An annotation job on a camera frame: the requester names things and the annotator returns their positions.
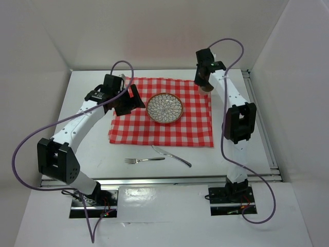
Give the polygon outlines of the beige paper cup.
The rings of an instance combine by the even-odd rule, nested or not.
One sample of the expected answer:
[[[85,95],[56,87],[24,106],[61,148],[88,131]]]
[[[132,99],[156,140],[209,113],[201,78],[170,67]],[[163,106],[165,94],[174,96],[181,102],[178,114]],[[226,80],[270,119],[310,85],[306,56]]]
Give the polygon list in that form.
[[[198,91],[202,95],[210,94],[213,91],[214,87],[211,84],[206,84],[204,86],[199,86]]]

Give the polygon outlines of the floral patterned ceramic plate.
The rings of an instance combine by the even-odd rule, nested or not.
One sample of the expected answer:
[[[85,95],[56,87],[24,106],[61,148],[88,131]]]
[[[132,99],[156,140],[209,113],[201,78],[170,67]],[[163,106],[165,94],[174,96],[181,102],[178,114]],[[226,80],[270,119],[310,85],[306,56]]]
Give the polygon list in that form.
[[[184,106],[181,99],[170,93],[159,93],[152,96],[146,106],[150,119],[159,124],[170,124],[182,116]]]

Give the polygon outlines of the red white checkered cloth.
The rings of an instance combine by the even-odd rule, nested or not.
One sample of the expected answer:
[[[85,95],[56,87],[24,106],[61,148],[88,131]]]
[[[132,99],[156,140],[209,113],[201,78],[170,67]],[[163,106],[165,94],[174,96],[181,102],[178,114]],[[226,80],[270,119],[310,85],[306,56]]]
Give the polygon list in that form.
[[[170,93],[182,101],[184,111],[177,121],[166,124],[152,121],[146,110],[141,108],[129,115],[114,116],[108,133],[111,144],[214,146],[211,96],[200,94],[192,80],[136,77],[133,83],[144,103],[156,94]]]

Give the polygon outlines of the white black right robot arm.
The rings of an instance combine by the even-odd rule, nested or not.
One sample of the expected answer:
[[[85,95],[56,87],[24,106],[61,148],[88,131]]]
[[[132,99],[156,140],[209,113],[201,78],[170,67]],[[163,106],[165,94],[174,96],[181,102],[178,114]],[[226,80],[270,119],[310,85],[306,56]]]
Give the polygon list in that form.
[[[194,83],[208,94],[216,90],[226,104],[225,119],[222,127],[224,140],[230,146],[229,159],[239,163],[228,168],[225,198],[237,201],[248,188],[247,146],[255,129],[257,107],[250,103],[237,90],[233,82],[225,75],[226,67],[221,61],[215,61],[215,55],[209,48],[196,52],[197,70]]]

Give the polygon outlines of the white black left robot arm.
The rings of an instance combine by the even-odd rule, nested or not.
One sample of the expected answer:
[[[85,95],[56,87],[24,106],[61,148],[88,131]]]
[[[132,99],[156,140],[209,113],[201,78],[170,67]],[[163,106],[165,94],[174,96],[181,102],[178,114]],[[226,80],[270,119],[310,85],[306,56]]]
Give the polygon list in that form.
[[[84,98],[78,117],[50,139],[40,139],[37,144],[39,172],[76,189],[89,205],[110,200],[112,194],[102,190],[99,182],[81,171],[76,151],[87,133],[109,110],[122,116],[144,107],[136,85],[126,86],[123,74],[105,75],[103,83]]]

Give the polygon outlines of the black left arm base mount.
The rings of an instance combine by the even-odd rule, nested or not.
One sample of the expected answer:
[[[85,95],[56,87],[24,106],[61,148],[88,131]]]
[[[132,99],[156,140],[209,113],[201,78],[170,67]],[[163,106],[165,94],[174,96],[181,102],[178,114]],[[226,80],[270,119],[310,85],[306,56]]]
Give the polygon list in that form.
[[[71,207],[69,218],[70,219],[85,219],[85,212],[83,202],[75,190],[70,192],[68,190],[62,190],[61,194],[71,197]],[[113,188],[107,190],[104,195],[96,201],[83,195],[85,200],[86,210],[89,218],[116,218],[117,217],[117,205],[118,205],[119,189]]]

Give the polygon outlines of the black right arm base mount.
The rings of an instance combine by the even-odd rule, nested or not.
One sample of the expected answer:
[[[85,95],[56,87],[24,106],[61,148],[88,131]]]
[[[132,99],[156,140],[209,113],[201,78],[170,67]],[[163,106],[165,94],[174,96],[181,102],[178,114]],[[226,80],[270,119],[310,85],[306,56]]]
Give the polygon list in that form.
[[[211,216],[257,214],[257,207],[251,186],[235,186],[228,182],[224,187],[209,187],[204,196],[210,203]]]

